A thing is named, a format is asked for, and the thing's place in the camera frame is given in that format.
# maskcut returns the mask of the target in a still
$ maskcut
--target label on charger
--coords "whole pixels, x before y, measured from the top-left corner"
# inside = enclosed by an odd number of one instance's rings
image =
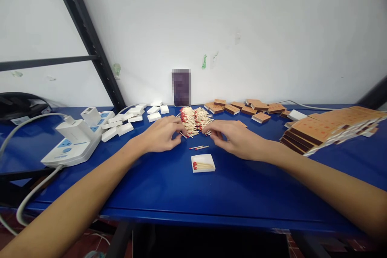
[[[51,113],[51,108],[50,107],[47,107],[46,109],[44,109],[43,111],[42,111],[42,114],[48,114],[48,113]]]
[[[30,117],[24,116],[24,117],[12,119],[11,122],[14,123],[15,125],[19,125],[19,124],[21,124],[21,123],[23,123],[24,121],[27,121],[27,120],[29,120],[29,119],[30,119]]]

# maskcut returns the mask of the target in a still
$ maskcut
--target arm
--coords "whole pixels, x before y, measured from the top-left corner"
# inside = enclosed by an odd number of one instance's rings
[[[214,121],[203,133],[208,130],[217,146],[242,159],[280,167],[368,235],[387,238],[387,192],[299,155],[279,142],[266,140],[235,121]]]
[[[156,121],[64,192],[1,252],[0,257],[61,257],[89,227],[132,164],[147,152],[171,150],[186,134],[180,118]]]

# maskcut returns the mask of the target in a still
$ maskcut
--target power socket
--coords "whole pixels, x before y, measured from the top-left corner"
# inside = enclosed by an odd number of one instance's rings
[[[101,135],[106,130],[102,129],[108,119],[115,116],[112,111],[99,112],[101,120],[98,125],[91,126],[94,133],[93,140],[89,142],[72,143],[67,138],[62,139],[42,160],[41,162],[48,167],[58,167],[59,165],[73,166],[87,161],[97,145],[101,141]]]

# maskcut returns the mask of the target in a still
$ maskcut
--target hand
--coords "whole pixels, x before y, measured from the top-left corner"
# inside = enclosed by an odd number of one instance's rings
[[[144,145],[144,153],[163,152],[173,149],[181,142],[181,134],[177,134],[175,139],[172,135],[182,132],[187,135],[187,130],[181,123],[181,119],[175,116],[161,118],[154,122],[146,131],[136,138],[139,144]]]
[[[211,130],[211,139],[215,145],[242,159],[270,162],[284,145],[266,140],[244,128],[237,121],[215,120],[203,128],[203,133]]]

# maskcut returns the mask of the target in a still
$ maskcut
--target pile of matchsticks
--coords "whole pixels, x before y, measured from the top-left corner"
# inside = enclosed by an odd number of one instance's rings
[[[187,130],[187,135],[183,135],[185,138],[193,138],[195,135],[198,135],[199,132],[203,131],[203,128],[210,124],[214,119],[212,119],[212,114],[209,114],[208,111],[199,107],[193,110],[191,107],[184,107],[180,109],[181,122]]]

